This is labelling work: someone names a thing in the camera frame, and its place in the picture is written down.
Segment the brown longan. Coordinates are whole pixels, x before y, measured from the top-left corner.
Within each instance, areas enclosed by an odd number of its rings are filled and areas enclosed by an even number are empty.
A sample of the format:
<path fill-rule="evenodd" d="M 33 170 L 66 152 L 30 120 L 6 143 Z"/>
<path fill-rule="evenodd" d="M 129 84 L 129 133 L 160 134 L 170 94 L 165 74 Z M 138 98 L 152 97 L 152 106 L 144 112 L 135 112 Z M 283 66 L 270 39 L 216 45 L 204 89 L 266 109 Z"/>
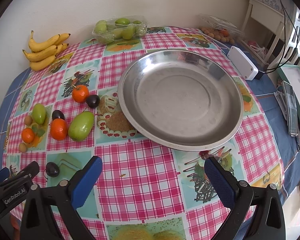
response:
<path fill-rule="evenodd" d="M 25 119 L 24 119 L 24 124 L 26 126 L 30 126 L 32 124 L 33 120 L 32 120 L 32 116 L 30 115 L 27 115 L 25 116 Z"/>
<path fill-rule="evenodd" d="M 27 152 L 27 146 L 26 146 L 25 143 L 22 142 L 22 143 L 19 144 L 19 151 L 20 151 L 21 153 Z"/>

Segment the small orange tangerine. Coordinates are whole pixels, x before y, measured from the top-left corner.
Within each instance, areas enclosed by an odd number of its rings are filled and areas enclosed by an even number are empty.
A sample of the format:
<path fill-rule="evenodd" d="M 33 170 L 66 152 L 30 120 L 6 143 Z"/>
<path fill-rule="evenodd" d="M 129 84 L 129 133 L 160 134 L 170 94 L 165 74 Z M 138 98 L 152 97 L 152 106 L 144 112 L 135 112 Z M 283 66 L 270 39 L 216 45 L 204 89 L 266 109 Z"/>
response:
<path fill-rule="evenodd" d="M 35 137 L 35 135 L 34 135 L 34 131 L 32 130 L 32 128 L 27 127 L 22 130 L 21 138 L 22 138 L 23 142 L 30 144 L 31 142 L 33 142 L 34 137 Z"/>

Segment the small green jujube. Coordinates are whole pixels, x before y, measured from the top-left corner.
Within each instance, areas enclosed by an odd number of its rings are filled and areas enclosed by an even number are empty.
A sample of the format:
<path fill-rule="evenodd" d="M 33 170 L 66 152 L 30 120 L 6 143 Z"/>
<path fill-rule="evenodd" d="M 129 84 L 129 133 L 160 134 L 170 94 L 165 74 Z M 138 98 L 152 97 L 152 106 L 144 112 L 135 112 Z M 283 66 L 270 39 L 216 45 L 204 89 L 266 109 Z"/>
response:
<path fill-rule="evenodd" d="M 32 110 L 32 117 L 37 124 L 42 125 L 46 118 L 45 106 L 41 103 L 35 104 Z"/>

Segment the large green jujube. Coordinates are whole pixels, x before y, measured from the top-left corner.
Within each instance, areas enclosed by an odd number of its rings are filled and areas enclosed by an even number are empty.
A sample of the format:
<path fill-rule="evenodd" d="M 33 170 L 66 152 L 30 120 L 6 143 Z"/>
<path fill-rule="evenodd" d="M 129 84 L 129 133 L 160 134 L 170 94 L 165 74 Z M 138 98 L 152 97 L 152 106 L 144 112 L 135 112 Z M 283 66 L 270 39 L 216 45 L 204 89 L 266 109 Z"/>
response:
<path fill-rule="evenodd" d="M 83 141 L 91 132 L 94 125 L 94 114 L 90 111 L 83 111 L 71 122 L 68 135 L 73 141 Z"/>

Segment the orange tangerine with stem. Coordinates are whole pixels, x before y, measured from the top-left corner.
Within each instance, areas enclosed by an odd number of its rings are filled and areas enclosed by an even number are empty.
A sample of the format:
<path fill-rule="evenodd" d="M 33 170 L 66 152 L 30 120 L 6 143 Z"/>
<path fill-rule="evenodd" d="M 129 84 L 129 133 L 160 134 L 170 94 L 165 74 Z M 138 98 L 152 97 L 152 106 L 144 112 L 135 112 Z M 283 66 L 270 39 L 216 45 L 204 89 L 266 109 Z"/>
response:
<path fill-rule="evenodd" d="M 77 103 L 84 103 L 89 96 L 89 89 L 85 85 L 77 85 L 72 90 L 72 98 Z"/>

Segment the plastic tray of green fruits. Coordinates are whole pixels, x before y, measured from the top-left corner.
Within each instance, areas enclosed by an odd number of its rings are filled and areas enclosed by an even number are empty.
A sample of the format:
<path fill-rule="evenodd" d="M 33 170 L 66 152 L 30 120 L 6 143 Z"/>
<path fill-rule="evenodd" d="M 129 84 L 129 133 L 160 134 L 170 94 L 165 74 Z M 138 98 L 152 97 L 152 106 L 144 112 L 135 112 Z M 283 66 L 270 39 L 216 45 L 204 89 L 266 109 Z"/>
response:
<path fill-rule="evenodd" d="M 143 37 L 147 33 L 148 23 L 143 16 L 123 16 L 107 20 L 99 20 L 92 31 L 92 35 L 100 44 L 110 44 L 124 39 L 131 40 Z"/>

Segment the checkered fruit-print tablecloth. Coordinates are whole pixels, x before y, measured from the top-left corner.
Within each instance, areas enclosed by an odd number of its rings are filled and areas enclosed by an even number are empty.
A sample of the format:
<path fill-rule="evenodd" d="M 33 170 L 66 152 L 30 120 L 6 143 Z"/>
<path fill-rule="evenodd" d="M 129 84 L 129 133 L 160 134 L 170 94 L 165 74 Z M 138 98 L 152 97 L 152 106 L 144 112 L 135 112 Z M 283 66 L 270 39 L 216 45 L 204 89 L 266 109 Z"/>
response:
<path fill-rule="evenodd" d="M 102 172 L 78 214 L 94 239 L 210 239 L 230 210 L 207 177 L 283 189 L 283 160 L 253 91 L 204 30 L 149 28 L 71 45 L 30 71 L 4 106 L 2 166 L 35 161 L 41 188 L 91 157 Z"/>

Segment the silver remote phone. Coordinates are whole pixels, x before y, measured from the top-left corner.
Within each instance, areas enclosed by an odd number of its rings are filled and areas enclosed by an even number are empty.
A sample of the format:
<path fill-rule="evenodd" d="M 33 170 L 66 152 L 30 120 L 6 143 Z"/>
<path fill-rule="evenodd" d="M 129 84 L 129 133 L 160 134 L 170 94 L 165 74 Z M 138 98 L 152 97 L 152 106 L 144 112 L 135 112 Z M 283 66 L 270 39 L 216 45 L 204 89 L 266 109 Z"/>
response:
<path fill-rule="evenodd" d="M 296 137 L 298 135 L 298 111 L 294 90 L 293 87 L 286 81 L 283 81 L 282 85 L 286 101 L 288 133 L 292 137 Z"/>

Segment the yellow banana bunch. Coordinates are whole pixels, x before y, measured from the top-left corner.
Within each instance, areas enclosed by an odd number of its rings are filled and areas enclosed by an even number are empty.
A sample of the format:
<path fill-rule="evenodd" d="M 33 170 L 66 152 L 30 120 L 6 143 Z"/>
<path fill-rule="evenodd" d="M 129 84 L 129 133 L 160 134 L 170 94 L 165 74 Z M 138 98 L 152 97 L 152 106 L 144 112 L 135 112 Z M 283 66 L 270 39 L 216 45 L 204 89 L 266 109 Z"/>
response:
<path fill-rule="evenodd" d="M 70 36 L 70 33 L 56 34 L 44 42 L 36 42 L 32 30 L 28 41 L 30 52 L 23 49 L 23 54 L 29 62 L 30 69 L 38 72 L 51 65 L 57 59 L 57 56 L 68 48 L 69 44 L 65 41 Z"/>

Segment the large steel plate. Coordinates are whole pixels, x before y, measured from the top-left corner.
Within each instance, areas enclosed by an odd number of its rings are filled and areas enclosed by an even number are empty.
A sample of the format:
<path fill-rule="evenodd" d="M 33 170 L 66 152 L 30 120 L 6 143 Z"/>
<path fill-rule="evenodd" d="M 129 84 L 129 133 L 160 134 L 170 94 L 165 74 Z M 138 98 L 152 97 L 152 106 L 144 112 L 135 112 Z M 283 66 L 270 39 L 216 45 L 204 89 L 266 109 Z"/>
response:
<path fill-rule="evenodd" d="M 243 98 L 222 66 L 182 49 L 132 62 L 117 87 L 127 120 L 148 139 L 180 151 L 221 146 L 239 130 Z"/>

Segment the white power adapter box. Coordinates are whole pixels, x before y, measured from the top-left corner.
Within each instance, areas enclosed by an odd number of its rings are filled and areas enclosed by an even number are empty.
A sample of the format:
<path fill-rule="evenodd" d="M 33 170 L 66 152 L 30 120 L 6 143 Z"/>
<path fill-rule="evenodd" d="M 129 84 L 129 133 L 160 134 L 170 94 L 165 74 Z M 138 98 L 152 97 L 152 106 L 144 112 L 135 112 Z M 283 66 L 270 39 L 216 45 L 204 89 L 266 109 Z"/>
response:
<path fill-rule="evenodd" d="M 252 81 L 258 74 L 258 68 L 238 47 L 232 46 L 227 57 L 245 80 Z"/>

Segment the clear box of longans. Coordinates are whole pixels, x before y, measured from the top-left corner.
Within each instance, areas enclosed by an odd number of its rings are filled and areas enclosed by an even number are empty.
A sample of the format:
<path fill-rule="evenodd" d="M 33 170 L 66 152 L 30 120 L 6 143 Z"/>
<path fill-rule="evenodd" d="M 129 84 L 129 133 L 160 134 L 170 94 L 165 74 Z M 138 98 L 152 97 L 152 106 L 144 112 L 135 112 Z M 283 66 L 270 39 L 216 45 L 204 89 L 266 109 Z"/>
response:
<path fill-rule="evenodd" d="M 221 43 L 234 45 L 236 40 L 243 38 L 245 34 L 234 24 L 208 14 L 199 14 L 199 29 L 207 36 Z"/>

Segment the white wooden chair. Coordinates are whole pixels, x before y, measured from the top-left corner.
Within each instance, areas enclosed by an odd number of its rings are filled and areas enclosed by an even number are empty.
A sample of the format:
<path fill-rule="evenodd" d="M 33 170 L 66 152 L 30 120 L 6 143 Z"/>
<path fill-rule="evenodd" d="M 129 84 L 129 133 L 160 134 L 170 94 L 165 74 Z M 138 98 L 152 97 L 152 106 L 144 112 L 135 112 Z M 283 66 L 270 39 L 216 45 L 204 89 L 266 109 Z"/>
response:
<path fill-rule="evenodd" d="M 284 31 L 286 32 L 286 38 L 288 41 L 292 27 L 287 16 L 285 17 L 284 14 L 281 14 L 277 10 L 258 0 L 249 0 L 247 13 L 241 27 L 242 32 L 245 31 L 247 22 L 250 18 L 257 21 L 275 35 L 275 38 L 264 59 L 262 59 L 260 56 L 257 56 L 255 53 L 259 64 L 264 70 L 266 70 L 269 65 L 271 67 L 273 66 L 272 62 L 269 62 L 269 60 L 279 39 L 282 37 L 282 34 Z"/>

